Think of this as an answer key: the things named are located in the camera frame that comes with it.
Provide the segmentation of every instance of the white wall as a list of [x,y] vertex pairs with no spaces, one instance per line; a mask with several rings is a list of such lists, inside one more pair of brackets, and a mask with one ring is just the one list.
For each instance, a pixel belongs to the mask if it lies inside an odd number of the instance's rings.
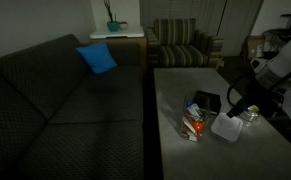
[[251,35],[262,35],[269,29],[286,28],[289,18],[281,14],[291,14],[291,0],[264,0]]
[[71,33],[85,43],[94,29],[90,0],[0,1],[0,56]]
[[[109,16],[103,0],[91,0],[95,25],[97,30],[106,29]],[[113,18],[116,13],[117,21],[126,21],[129,26],[140,25],[139,0],[110,0]]]

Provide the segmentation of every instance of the small table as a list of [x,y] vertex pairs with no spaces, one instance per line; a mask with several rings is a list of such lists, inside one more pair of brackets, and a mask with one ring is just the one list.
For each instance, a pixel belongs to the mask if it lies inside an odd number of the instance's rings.
[[[291,179],[291,144],[262,116],[243,127],[228,143],[211,133],[211,119],[201,142],[179,136],[186,92],[203,90],[221,96],[229,84],[212,68],[155,68],[155,90],[164,179]],[[231,99],[241,96],[233,90]]]
[[147,68],[147,39],[144,35],[142,26],[131,26],[126,30],[119,30],[117,32],[110,32],[107,29],[101,29],[93,32],[90,35],[90,43],[94,44],[99,41],[106,41],[107,43],[137,43],[139,44],[140,63],[143,74],[146,73]]

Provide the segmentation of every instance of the gray table top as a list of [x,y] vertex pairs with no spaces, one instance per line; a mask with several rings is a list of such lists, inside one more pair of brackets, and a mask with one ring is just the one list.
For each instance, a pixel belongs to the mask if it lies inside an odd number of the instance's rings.
[[[164,179],[291,179],[291,144],[262,116],[243,126],[236,142],[213,135],[210,126],[200,142],[179,136],[184,96],[203,90],[221,95],[229,84],[212,68],[155,68],[155,90]],[[231,99],[240,95],[233,90]]]

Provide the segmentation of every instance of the armchair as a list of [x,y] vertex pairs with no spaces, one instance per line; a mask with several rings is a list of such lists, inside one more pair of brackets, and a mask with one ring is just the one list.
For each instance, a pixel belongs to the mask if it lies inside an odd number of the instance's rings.
[[195,29],[194,18],[156,19],[145,30],[148,67],[215,67],[223,39]]

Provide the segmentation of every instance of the sofa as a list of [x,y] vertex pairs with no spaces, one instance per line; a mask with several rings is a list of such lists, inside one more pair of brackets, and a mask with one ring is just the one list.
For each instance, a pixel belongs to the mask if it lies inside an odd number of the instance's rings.
[[137,44],[96,74],[73,34],[0,57],[0,179],[143,179]]
[[145,30],[148,67],[217,69],[224,39],[196,29],[195,24],[195,18],[155,19]]

